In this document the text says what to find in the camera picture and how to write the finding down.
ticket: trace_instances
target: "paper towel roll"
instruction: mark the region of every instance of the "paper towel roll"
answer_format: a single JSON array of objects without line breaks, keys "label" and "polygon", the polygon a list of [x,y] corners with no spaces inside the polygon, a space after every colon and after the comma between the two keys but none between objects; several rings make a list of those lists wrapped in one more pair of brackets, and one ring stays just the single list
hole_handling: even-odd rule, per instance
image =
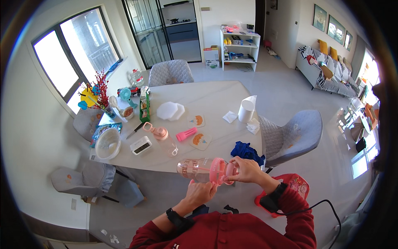
[{"label": "paper towel roll", "polygon": [[250,122],[250,120],[252,120],[254,107],[256,106],[256,98],[257,95],[250,96],[242,100],[238,112],[239,121],[241,121],[242,123],[248,123]]}]

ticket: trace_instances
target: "glass sliding door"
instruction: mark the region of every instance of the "glass sliding door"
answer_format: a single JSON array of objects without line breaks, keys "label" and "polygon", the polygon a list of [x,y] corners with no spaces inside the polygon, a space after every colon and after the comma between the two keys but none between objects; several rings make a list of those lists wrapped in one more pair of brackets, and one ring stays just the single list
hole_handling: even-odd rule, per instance
[{"label": "glass sliding door", "polygon": [[123,0],[123,5],[145,67],[172,60],[159,1]]}]

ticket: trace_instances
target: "hand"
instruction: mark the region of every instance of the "hand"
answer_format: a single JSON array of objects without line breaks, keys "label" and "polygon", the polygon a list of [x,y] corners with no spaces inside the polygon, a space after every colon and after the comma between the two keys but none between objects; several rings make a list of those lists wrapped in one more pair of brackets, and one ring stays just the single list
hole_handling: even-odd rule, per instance
[{"label": "hand", "polygon": [[273,179],[270,175],[263,172],[258,166],[258,163],[254,160],[242,159],[236,156],[229,162],[235,162],[235,166],[239,168],[239,174],[227,176],[225,177],[224,181],[256,183],[264,189],[266,194],[272,193],[280,184],[279,181]]},{"label": "hand", "polygon": [[218,184],[213,182],[195,183],[191,180],[188,185],[187,196],[181,201],[194,210],[200,205],[210,201],[216,194]]}]

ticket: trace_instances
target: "white shelf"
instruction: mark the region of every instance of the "white shelf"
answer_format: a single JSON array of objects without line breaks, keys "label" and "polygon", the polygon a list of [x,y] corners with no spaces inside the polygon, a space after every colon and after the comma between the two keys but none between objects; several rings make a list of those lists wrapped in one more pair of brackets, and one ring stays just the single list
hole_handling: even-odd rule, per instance
[{"label": "white shelf", "polygon": [[[260,35],[259,34],[254,34],[254,33],[248,33],[248,32],[245,32],[246,34],[245,34],[245,36],[256,36],[256,37],[260,37]],[[243,34],[241,34],[241,33],[223,33],[224,35],[243,35]]]},{"label": "white shelf", "polygon": [[224,45],[225,47],[252,47],[252,48],[258,48],[257,45],[255,43],[250,43],[248,41],[245,41],[245,39],[243,40],[243,45],[236,45],[236,44],[231,44],[231,45]]},{"label": "white shelf", "polygon": [[243,58],[238,58],[237,60],[229,60],[229,61],[224,61],[224,62],[238,62],[238,63],[251,63],[255,64],[255,62],[252,59],[243,59]]},{"label": "white shelf", "polygon": [[[257,61],[258,58],[258,51],[259,51],[259,47],[260,47],[260,35],[259,34],[254,34],[254,33],[248,33],[245,32],[245,35],[242,35],[241,33],[224,33],[222,30],[220,30],[220,41],[221,41],[221,66],[222,66],[222,70],[224,70],[225,68],[225,63],[226,62],[230,62],[230,63],[247,63],[249,64],[253,71],[256,71],[256,67],[257,64],[256,62],[254,62],[252,59],[243,59],[243,58],[238,58],[237,60],[229,60],[226,61],[224,60],[224,47],[228,48],[229,52],[235,52],[235,53],[243,53],[245,56],[247,56],[247,54],[251,55],[255,61]],[[243,45],[235,45],[235,44],[231,44],[231,45],[224,45],[224,38],[230,38],[232,40],[231,35],[237,35],[240,36],[240,38],[243,40]],[[248,39],[253,39],[253,43],[249,43]],[[236,47],[244,47],[244,50],[239,51]]]}]

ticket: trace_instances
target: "black bag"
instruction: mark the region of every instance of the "black bag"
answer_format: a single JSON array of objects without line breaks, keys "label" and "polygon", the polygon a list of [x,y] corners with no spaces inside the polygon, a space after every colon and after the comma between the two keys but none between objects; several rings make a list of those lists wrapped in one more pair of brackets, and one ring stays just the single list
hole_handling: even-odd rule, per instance
[{"label": "black bag", "polygon": [[361,138],[361,140],[358,141],[357,145],[355,146],[357,149],[357,152],[361,152],[364,148],[366,148],[366,141],[365,138]]}]

